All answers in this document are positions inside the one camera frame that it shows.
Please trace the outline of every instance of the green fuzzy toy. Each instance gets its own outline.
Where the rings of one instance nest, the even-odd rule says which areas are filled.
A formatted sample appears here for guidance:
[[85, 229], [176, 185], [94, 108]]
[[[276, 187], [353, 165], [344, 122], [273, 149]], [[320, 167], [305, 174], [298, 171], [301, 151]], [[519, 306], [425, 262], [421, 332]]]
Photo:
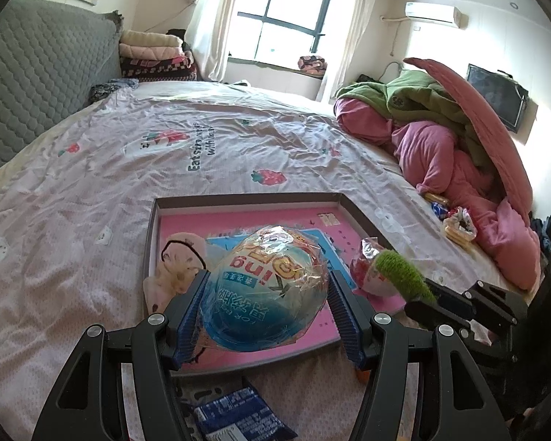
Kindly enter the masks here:
[[436, 302], [418, 269], [394, 250], [383, 250], [375, 258], [375, 268], [396, 287], [407, 302], [417, 297], [427, 302]]

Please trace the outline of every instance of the stack of folded blankets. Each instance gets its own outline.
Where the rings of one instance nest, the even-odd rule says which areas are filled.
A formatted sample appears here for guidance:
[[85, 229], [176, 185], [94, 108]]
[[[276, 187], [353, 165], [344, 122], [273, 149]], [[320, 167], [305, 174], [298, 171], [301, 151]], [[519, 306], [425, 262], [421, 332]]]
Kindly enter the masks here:
[[301, 56], [298, 60], [298, 68], [307, 75], [324, 76], [327, 71], [327, 62], [316, 54]]
[[120, 37], [123, 78], [150, 81], [195, 81], [194, 57], [177, 36], [125, 31]]

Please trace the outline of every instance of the pink comforter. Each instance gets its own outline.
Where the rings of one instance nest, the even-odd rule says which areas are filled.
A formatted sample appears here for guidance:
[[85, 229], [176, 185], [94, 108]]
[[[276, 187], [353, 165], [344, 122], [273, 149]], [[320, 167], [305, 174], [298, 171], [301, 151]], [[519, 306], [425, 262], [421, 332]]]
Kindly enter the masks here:
[[466, 207], [478, 229], [477, 243], [491, 256], [503, 276], [524, 290], [539, 279], [539, 240], [528, 227], [532, 190], [506, 128], [485, 99], [457, 73], [432, 60], [405, 60], [439, 81], [469, 117], [507, 196], [491, 200], [493, 178], [482, 174], [457, 147], [449, 129], [430, 121], [398, 127], [371, 106], [341, 98], [335, 114], [349, 133], [394, 153], [404, 178], [419, 194], [445, 194], [453, 206]]

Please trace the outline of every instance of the bedsheet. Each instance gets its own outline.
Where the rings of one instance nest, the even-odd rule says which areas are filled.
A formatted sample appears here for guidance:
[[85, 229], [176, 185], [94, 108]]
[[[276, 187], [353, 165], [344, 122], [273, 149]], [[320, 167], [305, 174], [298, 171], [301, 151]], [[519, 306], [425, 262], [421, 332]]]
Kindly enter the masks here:
[[[17, 441], [30, 439], [87, 326], [144, 317], [140, 268], [155, 197], [342, 191], [427, 277], [457, 291], [476, 279], [507, 287], [479, 249], [441, 234], [392, 157], [345, 134], [332, 107], [299, 96], [146, 83], [68, 118], [9, 164], [0, 171], [0, 422]], [[97, 242], [106, 229], [108, 245]], [[401, 434], [414, 418], [409, 370]], [[348, 439], [364, 387], [340, 346], [250, 378], [298, 439]], [[123, 381], [131, 437], [141, 441], [127, 367]]]

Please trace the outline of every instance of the window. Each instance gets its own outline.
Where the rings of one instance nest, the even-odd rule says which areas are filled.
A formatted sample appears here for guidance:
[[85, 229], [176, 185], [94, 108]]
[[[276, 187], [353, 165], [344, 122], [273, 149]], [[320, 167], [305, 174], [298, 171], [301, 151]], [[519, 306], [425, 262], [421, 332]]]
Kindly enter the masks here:
[[331, 0], [237, 0], [228, 49], [233, 57], [297, 67], [316, 53]]

